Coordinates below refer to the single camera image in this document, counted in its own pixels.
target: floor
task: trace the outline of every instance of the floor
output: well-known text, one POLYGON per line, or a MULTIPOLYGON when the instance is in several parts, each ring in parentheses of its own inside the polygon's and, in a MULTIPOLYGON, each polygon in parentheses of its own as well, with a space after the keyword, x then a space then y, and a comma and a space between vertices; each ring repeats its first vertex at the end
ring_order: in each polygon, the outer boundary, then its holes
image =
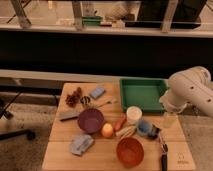
MULTIPOLYGON (((1 93, 9 102, 15 93, 1 93)), ((53 95, 21 94, 8 108, 11 120, 0 120, 0 133, 31 129, 36 139, 28 141, 25 135, 0 142, 0 171, 40 171, 47 142, 57 110, 53 95)))
MULTIPOLYGON (((8 103, 16 94, 0 93, 0 97, 8 103)), ((32 129, 36 139, 28 141, 25 136, 19 136, 1 141, 0 171, 40 171, 57 110, 55 96, 22 93, 8 110, 14 117, 0 119, 0 133, 32 129)), ((179 119, 197 171, 212 171, 213 119, 203 114, 197 116, 192 111, 179 115, 179 119)))

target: kitchen utensil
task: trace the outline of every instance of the kitchen utensil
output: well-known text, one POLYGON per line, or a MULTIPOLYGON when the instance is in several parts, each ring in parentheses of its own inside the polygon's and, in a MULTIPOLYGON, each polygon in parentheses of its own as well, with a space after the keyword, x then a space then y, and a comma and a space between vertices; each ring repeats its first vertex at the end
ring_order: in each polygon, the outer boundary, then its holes
POLYGON ((85 109, 78 116, 79 127, 88 134, 98 132, 104 124, 102 112, 95 108, 85 109))
POLYGON ((168 153, 168 146, 165 143, 164 139, 162 138, 161 134, 158 135, 159 142, 162 148, 162 156, 161 156, 161 167, 162 171, 167 171, 167 153, 168 153))
POLYGON ((131 106, 131 107, 128 107, 126 111, 126 115, 127 115, 127 122, 129 124, 137 124, 137 122, 142 117, 142 111, 137 106, 131 106))
POLYGON ((67 110, 59 113, 59 120, 66 121, 69 119, 77 118, 80 112, 76 109, 67 110))
POLYGON ((116 153, 119 161, 125 167, 134 167, 144 158, 144 150, 141 143, 135 138, 123 138, 117 145, 116 153))
POLYGON ((150 139, 156 139, 159 132, 160 128, 146 120, 140 120, 137 124, 137 133, 142 137, 147 136, 150 139))
POLYGON ((116 98, 113 98, 113 99, 111 99, 111 100, 108 100, 108 101, 104 102, 104 103, 101 104, 101 105, 98 105, 97 108, 102 107, 102 106, 105 106, 105 105, 107 105, 107 104, 114 104, 114 103, 117 103, 117 102, 118 102, 118 100, 117 100, 116 98))

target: chair wheel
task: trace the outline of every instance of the chair wheel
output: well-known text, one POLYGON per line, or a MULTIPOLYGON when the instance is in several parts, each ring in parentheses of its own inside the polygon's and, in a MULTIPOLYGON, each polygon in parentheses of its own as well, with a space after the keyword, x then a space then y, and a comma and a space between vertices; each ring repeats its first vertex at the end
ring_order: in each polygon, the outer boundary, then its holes
POLYGON ((36 137, 35 132, 29 131, 29 132, 27 133, 27 139, 28 139, 28 140, 33 140, 33 139, 35 139, 35 137, 36 137))

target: carrot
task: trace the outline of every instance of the carrot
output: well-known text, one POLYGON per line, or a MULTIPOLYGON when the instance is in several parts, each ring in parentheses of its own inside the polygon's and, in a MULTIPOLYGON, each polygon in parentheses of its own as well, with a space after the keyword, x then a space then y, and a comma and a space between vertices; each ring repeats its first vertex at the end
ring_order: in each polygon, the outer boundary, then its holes
POLYGON ((126 122, 126 115, 123 114, 123 116, 116 121, 114 125, 114 131, 119 131, 125 122, 126 122))

